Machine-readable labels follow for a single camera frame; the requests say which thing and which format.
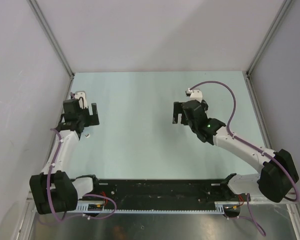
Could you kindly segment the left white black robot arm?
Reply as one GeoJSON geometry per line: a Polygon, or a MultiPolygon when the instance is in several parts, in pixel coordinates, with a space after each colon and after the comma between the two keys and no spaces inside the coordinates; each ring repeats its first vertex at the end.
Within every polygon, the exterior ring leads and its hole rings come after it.
{"type": "Polygon", "coordinates": [[[95,175],[70,178],[66,173],[84,129],[99,123],[97,105],[88,106],[83,91],[63,102],[63,113],[53,129],[56,137],[49,159],[41,172],[29,180],[40,215],[74,211],[83,196],[90,200],[100,196],[101,188],[95,175]]]}

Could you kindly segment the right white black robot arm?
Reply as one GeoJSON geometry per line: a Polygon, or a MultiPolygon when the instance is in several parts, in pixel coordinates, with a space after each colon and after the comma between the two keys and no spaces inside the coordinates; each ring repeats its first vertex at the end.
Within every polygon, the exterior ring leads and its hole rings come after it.
{"type": "Polygon", "coordinates": [[[299,180],[291,154],[284,149],[252,148],[234,133],[228,133],[225,123],[207,117],[207,109],[205,101],[176,101],[173,104],[172,122],[189,126],[201,142],[234,154],[257,171],[256,174],[229,175],[225,180],[226,185],[220,188],[221,196],[227,201],[247,193],[263,195],[275,203],[286,199],[293,184],[299,180]]]}

